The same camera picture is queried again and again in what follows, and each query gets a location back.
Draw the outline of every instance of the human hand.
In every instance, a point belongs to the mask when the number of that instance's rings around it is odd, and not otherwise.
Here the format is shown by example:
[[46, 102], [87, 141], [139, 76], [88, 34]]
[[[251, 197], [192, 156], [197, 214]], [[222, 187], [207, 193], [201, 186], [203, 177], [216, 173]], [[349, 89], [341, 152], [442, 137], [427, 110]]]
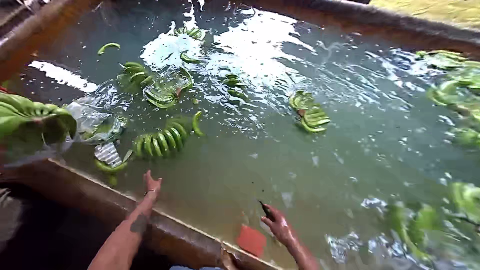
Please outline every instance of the human hand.
[[262, 217], [263, 223], [270, 227], [272, 233], [283, 245], [289, 246], [293, 244], [296, 241], [297, 236], [287, 223], [287, 219], [283, 213], [268, 204], [265, 204], [265, 207], [270, 210], [275, 221], [271, 221], [267, 217]]
[[147, 190], [155, 190], [155, 196], [160, 193], [160, 186], [162, 185], [162, 178], [153, 179], [151, 171], [148, 170], [144, 173], [144, 182], [147, 187]]

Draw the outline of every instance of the wrist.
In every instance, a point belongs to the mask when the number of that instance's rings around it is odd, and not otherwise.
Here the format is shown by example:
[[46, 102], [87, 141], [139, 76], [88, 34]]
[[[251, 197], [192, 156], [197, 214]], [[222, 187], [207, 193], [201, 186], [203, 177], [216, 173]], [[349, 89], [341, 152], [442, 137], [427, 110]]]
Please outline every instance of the wrist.
[[291, 248], [296, 248], [299, 245], [298, 239], [290, 234], [290, 236], [285, 240], [284, 245], [287, 247], [287, 249]]
[[156, 200], [157, 196], [158, 192], [156, 190], [151, 189], [145, 192], [145, 198]]

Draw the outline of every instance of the bracelet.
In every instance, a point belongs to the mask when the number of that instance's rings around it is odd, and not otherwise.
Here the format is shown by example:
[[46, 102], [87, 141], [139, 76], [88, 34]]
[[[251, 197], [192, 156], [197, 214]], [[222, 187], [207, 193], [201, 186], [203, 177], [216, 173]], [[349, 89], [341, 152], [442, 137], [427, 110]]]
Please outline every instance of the bracelet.
[[155, 194], [156, 194], [156, 191], [155, 191], [155, 190], [149, 189], [149, 190], [147, 190], [147, 192], [145, 192], [144, 197], [147, 196], [147, 193], [148, 193], [149, 191], [153, 191], [153, 192], [155, 192]]

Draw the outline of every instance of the water surface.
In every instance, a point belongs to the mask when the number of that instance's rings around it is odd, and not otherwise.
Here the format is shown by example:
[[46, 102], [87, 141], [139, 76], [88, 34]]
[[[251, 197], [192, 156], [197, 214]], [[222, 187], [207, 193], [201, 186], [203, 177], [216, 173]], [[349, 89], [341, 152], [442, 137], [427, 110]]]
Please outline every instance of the water surface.
[[[184, 25], [206, 29], [205, 40], [169, 35]], [[109, 42], [121, 49], [97, 56]], [[203, 62], [182, 63], [186, 50]], [[409, 51], [228, 1], [103, 2], [41, 51], [20, 85], [30, 98], [61, 105], [114, 79], [119, 63], [158, 72], [184, 66], [194, 87], [169, 110], [115, 84], [104, 89], [105, 104], [130, 118], [121, 155], [173, 116], [203, 111], [207, 134], [190, 136], [172, 159], [132, 161], [116, 188], [140, 196], [142, 173], [151, 168], [164, 179], [159, 209], [231, 243], [243, 223], [265, 232], [261, 199], [285, 212], [324, 267], [371, 268], [382, 263], [374, 243], [389, 239], [381, 219], [387, 202], [451, 208], [446, 184], [475, 183], [480, 172], [477, 153], [446, 140], [455, 116], [425, 97], [433, 81]], [[245, 104], [227, 102], [223, 67], [248, 82]], [[295, 125], [288, 96], [299, 89], [312, 92], [331, 118], [325, 133]], [[63, 158], [106, 179], [94, 167], [93, 146], [73, 144]], [[267, 261], [293, 267], [286, 254], [268, 238]]]

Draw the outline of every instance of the forearm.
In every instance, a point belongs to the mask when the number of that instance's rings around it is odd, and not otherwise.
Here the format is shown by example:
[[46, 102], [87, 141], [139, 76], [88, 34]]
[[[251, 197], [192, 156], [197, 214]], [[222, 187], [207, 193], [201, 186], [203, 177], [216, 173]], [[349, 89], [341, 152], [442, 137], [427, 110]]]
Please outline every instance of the forearm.
[[89, 270], [127, 270], [130, 268], [149, 222], [155, 200], [155, 192], [146, 194], [137, 208], [108, 237], [92, 260]]
[[310, 253], [310, 250], [304, 246], [296, 236], [294, 236], [286, 245], [288, 252], [293, 256], [299, 270], [319, 270], [316, 258]]

